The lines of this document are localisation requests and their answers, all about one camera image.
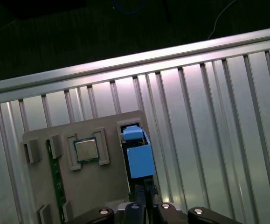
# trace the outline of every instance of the green circuit board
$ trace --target green circuit board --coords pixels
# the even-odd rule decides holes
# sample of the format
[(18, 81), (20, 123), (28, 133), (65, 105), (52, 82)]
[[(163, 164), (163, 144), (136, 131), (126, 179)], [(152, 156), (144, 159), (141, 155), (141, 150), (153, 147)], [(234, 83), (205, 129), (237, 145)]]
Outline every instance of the green circuit board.
[(48, 157), (49, 157), (49, 162), (50, 162), (50, 167), (51, 167), (51, 172), (52, 172), (54, 190), (55, 190), (56, 201), (57, 201), (57, 208), (58, 208), (61, 224), (65, 224), (64, 213), (63, 213), (62, 207), (66, 203), (66, 198), (65, 198), (62, 176), (61, 176), (60, 167), (59, 167), (59, 161), (58, 161), (58, 158), (53, 159), (50, 140), (46, 141), (46, 147), (48, 151)]

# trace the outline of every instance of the blue connector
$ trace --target blue connector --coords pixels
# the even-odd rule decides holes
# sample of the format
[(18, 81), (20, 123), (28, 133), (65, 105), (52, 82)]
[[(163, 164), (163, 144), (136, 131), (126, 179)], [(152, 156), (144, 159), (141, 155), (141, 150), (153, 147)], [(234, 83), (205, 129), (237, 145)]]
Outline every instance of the blue connector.
[(123, 132), (124, 140), (136, 140), (143, 138), (142, 128), (138, 126), (129, 126)]

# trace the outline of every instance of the cable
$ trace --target cable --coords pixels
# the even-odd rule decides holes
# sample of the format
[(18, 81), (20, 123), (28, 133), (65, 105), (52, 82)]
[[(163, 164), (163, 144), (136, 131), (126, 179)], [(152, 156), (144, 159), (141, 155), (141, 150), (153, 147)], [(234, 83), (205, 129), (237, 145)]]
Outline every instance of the cable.
[(216, 18), (216, 20), (215, 20), (215, 25), (214, 25), (214, 30), (210, 33), (210, 35), (208, 36), (208, 40), (211, 38), (211, 36), (214, 34), (214, 32), (215, 32), (215, 27), (216, 27), (216, 25), (217, 25), (217, 22), (218, 22), (218, 20), (219, 20), (219, 18), (220, 18), (220, 16), (223, 14), (223, 12), (225, 12), (226, 11), (226, 9), (228, 9), (233, 3), (235, 3), (237, 0), (233, 0), (232, 2), (230, 2), (221, 12), (220, 12), (220, 14), (218, 15), (218, 17)]
[(0, 28), (0, 31), (3, 30), (3, 29), (5, 29), (6, 27), (8, 27), (11, 24), (14, 24), (17, 20), (18, 19), (15, 19), (14, 21), (12, 21), (12, 22), (8, 23), (7, 25), (5, 25), (4, 27)]
[(121, 12), (123, 12), (123, 13), (125, 13), (125, 14), (135, 14), (135, 13), (139, 12), (139, 11), (145, 6), (146, 0), (143, 0), (143, 1), (142, 1), (142, 4), (141, 4), (135, 11), (132, 11), (132, 12), (128, 12), (128, 11), (125, 11), (124, 9), (122, 9), (122, 8), (119, 6), (119, 4), (116, 2), (116, 0), (113, 0), (113, 3), (114, 3), (114, 5), (115, 5)]

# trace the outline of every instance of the dark floor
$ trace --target dark floor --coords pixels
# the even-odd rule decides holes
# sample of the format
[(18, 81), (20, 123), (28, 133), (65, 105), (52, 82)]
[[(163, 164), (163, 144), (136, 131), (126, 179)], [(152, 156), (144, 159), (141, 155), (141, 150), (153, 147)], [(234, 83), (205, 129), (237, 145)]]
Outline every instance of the dark floor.
[[(117, 0), (128, 10), (141, 1)], [(112, 0), (87, 0), (84, 8), (31, 19), (0, 4), (0, 80), (206, 40), (230, 2), (168, 0), (169, 17), (163, 0), (146, 0), (136, 14), (122, 13)], [(266, 28), (270, 0), (237, 0), (212, 38)]]

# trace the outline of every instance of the screw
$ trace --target screw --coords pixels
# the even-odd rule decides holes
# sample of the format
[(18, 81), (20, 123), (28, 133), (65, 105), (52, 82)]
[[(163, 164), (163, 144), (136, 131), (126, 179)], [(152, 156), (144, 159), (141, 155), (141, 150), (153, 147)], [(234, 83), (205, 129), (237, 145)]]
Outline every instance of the screw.
[(102, 215), (106, 215), (106, 214), (108, 214), (108, 210), (103, 209), (103, 210), (100, 210), (99, 213), (101, 213)]
[(196, 212), (198, 215), (201, 215), (203, 213), (201, 209), (195, 209), (194, 212)]
[(170, 207), (170, 205), (169, 205), (169, 204), (162, 204), (162, 207), (163, 207), (164, 209), (168, 209), (168, 208)]
[(138, 209), (138, 208), (139, 208), (139, 206), (137, 206), (136, 204), (132, 205), (132, 209)]

